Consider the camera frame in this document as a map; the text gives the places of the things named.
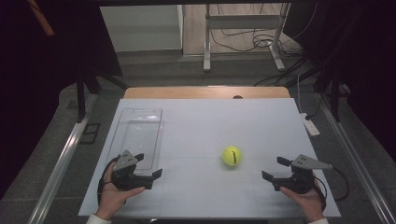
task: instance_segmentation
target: power strip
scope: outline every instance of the power strip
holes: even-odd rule
[[[303,124],[309,136],[314,137],[320,135],[320,132],[315,126],[314,122],[312,122],[312,120],[310,119],[305,119],[306,113],[301,113],[300,115],[301,115],[301,120],[303,121]]]

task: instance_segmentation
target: white tabletop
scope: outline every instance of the white tabletop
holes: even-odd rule
[[[116,216],[302,216],[292,200],[262,179],[262,170],[275,177],[291,176],[289,167],[276,163],[278,156],[289,160],[300,154],[317,158],[293,99],[120,100],[80,216],[97,209],[98,180],[107,159],[119,153],[110,148],[124,108],[162,109],[163,137],[154,169],[163,168],[163,176],[152,189],[129,199]],[[242,151],[241,163],[233,168],[221,160],[222,150],[229,145]],[[324,215],[340,217],[323,173],[315,174],[328,189]]]

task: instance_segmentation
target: gray floor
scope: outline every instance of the gray floor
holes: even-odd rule
[[[187,57],[179,54],[136,54],[119,55],[123,77],[118,79],[131,86],[252,86],[265,77],[278,74],[271,56],[267,54],[214,55],[212,71],[203,71],[202,57]],[[297,59],[285,58],[285,65],[291,66]],[[309,68],[305,65],[289,78],[296,77]],[[78,217],[78,209],[85,196],[97,159],[106,140],[106,134],[122,98],[123,90],[118,86],[99,78],[103,87],[94,108],[89,124],[100,123],[98,136],[90,143],[92,136],[83,135],[76,148],[73,159],[64,176],[53,204],[49,209],[45,223],[85,223],[86,217]],[[304,80],[300,84],[300,105],[303,112],[312,114],[319,104],[312,90],[316,77]],[[274,79],[261,85],[271,85]],[[289,88],[290,94],[298,103],[297,87]],[[47,131],[42,136],[32,157],[25,164],[17,179],[0,202],[0,223],[26,223],[35,204],[45,187],[50,173],[58,160],[64,144],[77,120],[76,88],[70,86],[60,95],[60,104]],[[358,150],[364,165],[371,173],[389,208],[396,211],[396,165],[387,152],[380,146],[370,132],[353,114],[346,98],[340,99],[340,117],[349,138]],[[345,151],[334,130],[320,109],[312,118],[321,135],[311,138],[318,158],[333,164],[342,170],[350,184],[347,199],[338,203],[341,218],[331,223],[382,223],[370,198],[356,176]],[[334,197],[345,192],[345,185],[337,174],[326,172]],[[117,220],[114,223],[133,223],[130,220]],[[297,220],[270,220],[269,223],[303,223]]]

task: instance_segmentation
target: aluminum rail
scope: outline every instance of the aluminum rail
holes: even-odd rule
[[[347,136],[346,131],[343,128],[341,122],[337,122],[335,118],[332,116],[330,111],[329,102],[325,97],[322,97],[322,109],[332,125],[332,128],[337,136],[338,140],[343,146],[343,149],[348,157],[358,179],[360,180],[361,184],[363,185],[364,189],[369,196],[375,211],[378,213],[379,218],[381,219],[382,223],[386,224],[394,224],[396,223],[394,215],[391,213],[388,203],[385,200],[384,196],[382,195],[378,185],[374,182],[371,178],[370,174],[367,172],[364,163],[362,162],[359,154],[357,153],[356,149],[354,148],[352,142],[350,141],[349,137]]]
[[[87,125],[88,119],[90,118],[93,104],[97,98],[97,95],[91,94],[86,102],[86,113],[81,123],[76,123],[66,144],[64,150],[61,153],[58,161],[53,168],[52,174],[49,177],[46,187],[44,187],[40,198],[38,199],[35,209],[30,216],[27,223],[43,223],[47,216],[50,206],[52,205],[55,194],[64,179],[67,167],[73,157],[75,149],[78,145],[78,141],[84,132],[85,126]]]

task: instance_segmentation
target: white sleeve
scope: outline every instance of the white sleeve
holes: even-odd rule
[[[103,220],[96,215],[91,214],[87,224],[111,224],[111,221]]]
[[[327,221],[327,218],[323,218],[318,221],[309,222],[308,224],[329,224],[329,222]]]

